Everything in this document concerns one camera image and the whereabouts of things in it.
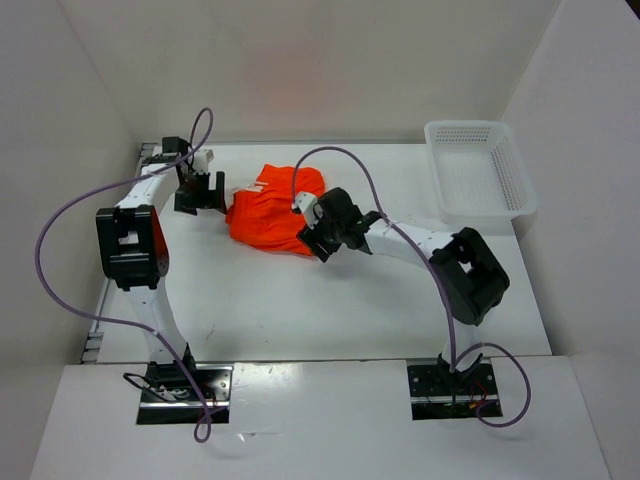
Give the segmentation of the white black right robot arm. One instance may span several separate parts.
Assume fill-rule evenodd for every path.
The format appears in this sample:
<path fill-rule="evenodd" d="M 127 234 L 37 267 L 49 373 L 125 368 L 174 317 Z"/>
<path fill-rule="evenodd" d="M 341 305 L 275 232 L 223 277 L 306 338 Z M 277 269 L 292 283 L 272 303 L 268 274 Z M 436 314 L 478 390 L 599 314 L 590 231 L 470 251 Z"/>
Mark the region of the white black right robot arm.
<path fill-rule="evenodd" d="M 297 238 L 323 262 L 345 246 L 401 260 L 432 275 L 448 325 L 447 343 L 437 357 L 439 382 L 450 393 L 464 391 L 482 357 L 471 349 L 476 329 L 510 286 L 479 232 L 469 227 L 457 233 L 428 230 L 394 223 L 378 211 L 364 214 L 342 188 L 320 197 L 300 192 L 292 210 L 304 218 Z"/>

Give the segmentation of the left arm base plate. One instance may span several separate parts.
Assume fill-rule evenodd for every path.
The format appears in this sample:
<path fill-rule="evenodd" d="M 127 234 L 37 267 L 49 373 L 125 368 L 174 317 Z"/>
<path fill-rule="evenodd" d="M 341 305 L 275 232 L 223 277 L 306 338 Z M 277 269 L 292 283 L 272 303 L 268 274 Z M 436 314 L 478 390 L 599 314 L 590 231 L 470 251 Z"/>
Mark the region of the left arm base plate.
<path fill-rule="evenodd" d="M 233 366 L 195 364 L 191 374 L 211 410 L 211 422 L 228 424 Z M 202 402 L 177 365 L 151 363 L 144 374 L 123 377 L 140 391 L 137 425 L 205 425 Z"/>

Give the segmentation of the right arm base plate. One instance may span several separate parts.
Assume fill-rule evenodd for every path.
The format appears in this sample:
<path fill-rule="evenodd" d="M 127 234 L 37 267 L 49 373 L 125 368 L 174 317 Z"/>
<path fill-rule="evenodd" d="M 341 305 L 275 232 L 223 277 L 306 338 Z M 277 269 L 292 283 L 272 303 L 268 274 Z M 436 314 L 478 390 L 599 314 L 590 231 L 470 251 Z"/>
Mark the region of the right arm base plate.
<path fill-rule="evenodd" d="M 413 421 L 503 416 L 494 370 L 482 361 L 461 384 L 445 379 L 448 374 L 434 359 L 409 362 L 406 367 Z"/>

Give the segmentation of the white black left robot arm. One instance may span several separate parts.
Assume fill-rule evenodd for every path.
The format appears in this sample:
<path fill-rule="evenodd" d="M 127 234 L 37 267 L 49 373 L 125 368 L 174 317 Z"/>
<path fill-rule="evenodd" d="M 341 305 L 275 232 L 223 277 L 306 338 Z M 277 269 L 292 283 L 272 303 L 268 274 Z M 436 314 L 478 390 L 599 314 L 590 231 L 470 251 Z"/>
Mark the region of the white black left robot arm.
<path fill-rule="evenodd" d="M 225 174 L 216 173 L 215 187 L 210 187 L 209 164 L 214 158 L 210 149 L 176 163 L 190 149 L 180 137 L 163 138 L 161 153 L 142 162 L 142 179 L 114 207 L 96 214 L 103 272 L 124 292 L 143 325 L 149 353 L 143 377 L 146 390 L 165 402 L 191 398 L 198 391 L 200 376 L 170 306 L 165 283 L 169 249 L 158 211 L 173 197 L 174 210 L 180 213 L 227 212 Z"/>

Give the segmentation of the orange mesh shorts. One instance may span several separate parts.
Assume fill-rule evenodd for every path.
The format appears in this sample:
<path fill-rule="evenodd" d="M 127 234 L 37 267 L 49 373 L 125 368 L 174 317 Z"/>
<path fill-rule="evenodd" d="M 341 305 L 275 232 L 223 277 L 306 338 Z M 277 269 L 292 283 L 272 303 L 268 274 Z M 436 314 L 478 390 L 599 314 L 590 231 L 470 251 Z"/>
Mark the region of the orange mesh shorts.
<path fill-rule="evenodd" d="M 297 238 L 305 221 L 291 210 L 292 186 L 315 196 L 325 192 L 324 178 L 314 168 L 266 164 L 251 185 L 233 194 L 225 218 L 230 237 L 261 251 L 310 257 Z"/>

